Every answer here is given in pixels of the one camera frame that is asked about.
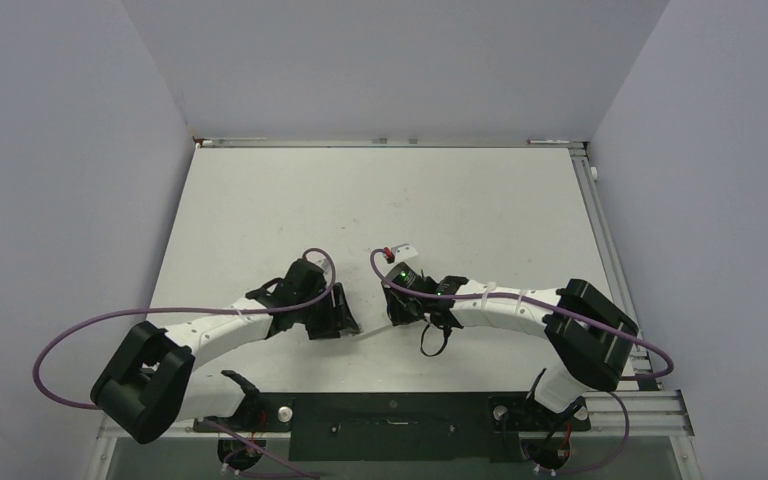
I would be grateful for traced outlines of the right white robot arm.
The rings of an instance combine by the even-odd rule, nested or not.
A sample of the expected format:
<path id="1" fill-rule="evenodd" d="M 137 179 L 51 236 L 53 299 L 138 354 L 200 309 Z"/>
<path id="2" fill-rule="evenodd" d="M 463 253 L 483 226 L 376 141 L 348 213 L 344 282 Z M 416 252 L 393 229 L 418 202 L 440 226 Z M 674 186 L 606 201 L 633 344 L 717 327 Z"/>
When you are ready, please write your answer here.
<path id="1" fill-rule="evenodd" d="M 589 282 L 557 289 L 515 290 L 461 276 L 435 281 L 401 262 L 382 278 L 394 325 L 424 321 L 449 335 L 487 327 L 548 341 L 557 359 L 525 401 L 539 428 L 559 421 L 588 390 L 612 392 L 623 374 L 638 325 Z"/>

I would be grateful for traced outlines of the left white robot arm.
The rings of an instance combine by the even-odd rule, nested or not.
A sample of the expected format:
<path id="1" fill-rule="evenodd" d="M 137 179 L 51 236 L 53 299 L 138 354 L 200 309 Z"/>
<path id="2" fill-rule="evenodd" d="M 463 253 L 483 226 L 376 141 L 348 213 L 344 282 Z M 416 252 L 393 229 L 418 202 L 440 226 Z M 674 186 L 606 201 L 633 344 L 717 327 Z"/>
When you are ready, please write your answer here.
<path id="1" fill-rule="evenodd" d="M 220 419 L 234 430 L 274 422 L 276 410 L 242 374 L 207 363 L 245 344 L 304 326 L 311 340 L 357 335 L 344 288 L 327 261 L 296 259 L 282 277 L 247 292 L 229 313 L 132 327 L 94 383 L 90 399 L 141 444 L 179 421 Z"/>

